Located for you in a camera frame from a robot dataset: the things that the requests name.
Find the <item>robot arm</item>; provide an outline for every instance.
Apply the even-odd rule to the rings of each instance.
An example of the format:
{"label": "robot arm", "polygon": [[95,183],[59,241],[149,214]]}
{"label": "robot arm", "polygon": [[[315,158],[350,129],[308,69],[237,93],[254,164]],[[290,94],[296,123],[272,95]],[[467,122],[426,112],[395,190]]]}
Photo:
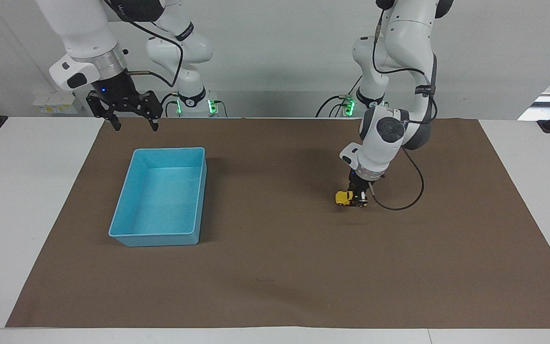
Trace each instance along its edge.
{"label": "robot arm", "polygon": [[[162,13],[157,0],[145,3],[151,6],[142,7],[144,15]],[[50,68],[53,80],[67,91],[90,83],[94,89],[86,100],[93,115],[109,120],[116,130],[121,125],[114,111],[136,113],[148,119],[152,130],[158,130],[162,106],[154,92],[140,94],[135,88],[118,39],[109,29],[99,1],[37,0],[37,4],[67,51]],[[122,4],[118,8],[129,11]]]}
{"label": "robot arm", "polygon": [[[183,64],[176,83],[180,98],[178,111],[182,115],[213,113],[213,96],[205,88],[201,75],[193,66],[212,59],[212,43],[194,30],[194,24],[185,13],[182,0],[166,0],[164,13],[154,24],[166,32],[167,38],[183,47]],[[166,68],[172,75],[177,73],[182,57],[177,46],[162,39],[151,38],[147,43],[147,51],[155,63]]]}
{"label": "robot arm", "polygon": [[[430,137],[436,83],[436,57],[430,45],[437,4],[431,0],[396,0],[384,12],[383,35],[375,42],[363,37],[354,45],[354,59],[363,71],[358,100],[367,109],[360,124],[362,144],[351,143],[340,153],[352,172],[349,189],[340,192],[341,205],[364,206],[369,183],[382,178],[401,146],[416,150]],[[375,45],[373,67],[373,45]],[[379,106],[390,70],[410,71],[415,79],[413,106],[394,109]]]}

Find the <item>brown paper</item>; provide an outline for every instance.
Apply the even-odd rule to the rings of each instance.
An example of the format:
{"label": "brown paper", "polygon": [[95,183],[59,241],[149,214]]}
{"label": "brown paper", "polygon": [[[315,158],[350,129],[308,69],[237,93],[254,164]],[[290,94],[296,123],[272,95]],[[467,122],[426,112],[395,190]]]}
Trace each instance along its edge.
{"label": "brown paper", "polygon": [[[334,204],[357,120],[104,124],[9,327],[550,328],[550,247],[476,120],[437,120],[410,152],[426,189],[399,213]],[[203,146],[201,241],[107,235],[137,148]],[[419,192],[400,153],[380,201]]]}

